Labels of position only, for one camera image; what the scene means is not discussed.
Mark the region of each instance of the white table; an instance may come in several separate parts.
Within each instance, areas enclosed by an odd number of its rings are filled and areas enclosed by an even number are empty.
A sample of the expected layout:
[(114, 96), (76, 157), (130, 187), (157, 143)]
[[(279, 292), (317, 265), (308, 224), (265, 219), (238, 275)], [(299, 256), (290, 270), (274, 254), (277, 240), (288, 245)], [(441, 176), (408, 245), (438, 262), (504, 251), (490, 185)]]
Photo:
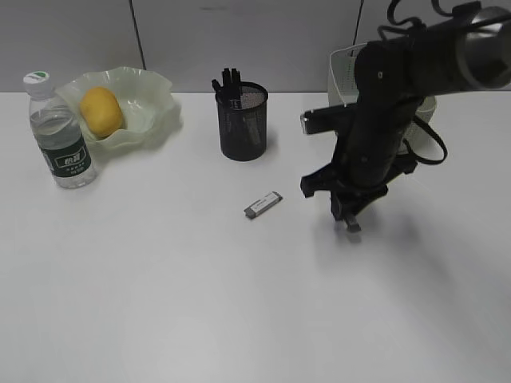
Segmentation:
[(360, 240), (299, 189), (335, 145), (299, 125), (325, 95), (272, 94), (247, 164), (211, 94), (176, 98), (178, 133), (66, 191), (0, 94), (2, 383), (511, 381), (511, 93), (440, 97), (449, 160), (394, 181)]

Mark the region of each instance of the plastic bottle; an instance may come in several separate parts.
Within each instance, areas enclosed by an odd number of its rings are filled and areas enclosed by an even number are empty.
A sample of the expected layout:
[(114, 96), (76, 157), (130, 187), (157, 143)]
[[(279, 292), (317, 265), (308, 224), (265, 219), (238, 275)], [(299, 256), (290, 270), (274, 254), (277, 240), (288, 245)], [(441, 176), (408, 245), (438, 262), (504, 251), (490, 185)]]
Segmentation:
[(30, 127), (57, 184), (79, 188), (96, 178), (78, 120), (55, 93), (46, 72), (29, 73), (23, 84), (30, 95)]

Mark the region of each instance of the white container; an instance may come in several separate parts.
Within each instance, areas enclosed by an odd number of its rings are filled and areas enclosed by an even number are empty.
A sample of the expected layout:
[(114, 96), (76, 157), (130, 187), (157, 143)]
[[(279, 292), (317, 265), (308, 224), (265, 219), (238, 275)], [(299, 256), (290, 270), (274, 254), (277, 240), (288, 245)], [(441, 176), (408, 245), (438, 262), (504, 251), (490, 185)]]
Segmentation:
[[(355, 60), (366, 44), (353, 45), (339, 49), (330, 55), (330, 68), (328, 70), (328, 102), (330, 106), (355, 103), (358, 98), (357, 84), (355, 83)], [(437, 108), (435, 97), (427, 97), (419, 107), (417, 116), (429, 123)], [(415, 123), (412, 123), (405, 133), (405, 138), (412, 148), (425, 145), (431, 138), (425, 134)], [(399, 154), (406, 153), (403, 144)]]

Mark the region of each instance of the yellow fruit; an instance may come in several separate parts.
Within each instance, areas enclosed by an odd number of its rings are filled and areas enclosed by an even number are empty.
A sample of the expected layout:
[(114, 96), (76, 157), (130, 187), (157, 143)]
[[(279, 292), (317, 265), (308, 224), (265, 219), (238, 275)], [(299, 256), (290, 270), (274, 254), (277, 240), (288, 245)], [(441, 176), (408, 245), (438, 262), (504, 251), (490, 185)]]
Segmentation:
[(89, 130), (98, 137), (110, 136), (122, 126), (121, 108), (107, 88), (90, 89), (81, 99), (80, 112)]

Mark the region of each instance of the black pen holder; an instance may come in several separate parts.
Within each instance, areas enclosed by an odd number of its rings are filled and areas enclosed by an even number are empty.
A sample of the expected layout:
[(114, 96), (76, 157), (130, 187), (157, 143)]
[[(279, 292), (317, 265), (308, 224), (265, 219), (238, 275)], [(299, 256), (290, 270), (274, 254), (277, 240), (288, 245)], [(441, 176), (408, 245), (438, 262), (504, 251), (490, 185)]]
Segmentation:
[(268, 92), (253, 82), (241, 82), (240, 99), (216, 93), (220, 147), (231, 160), (251, 161), (266, 151)]

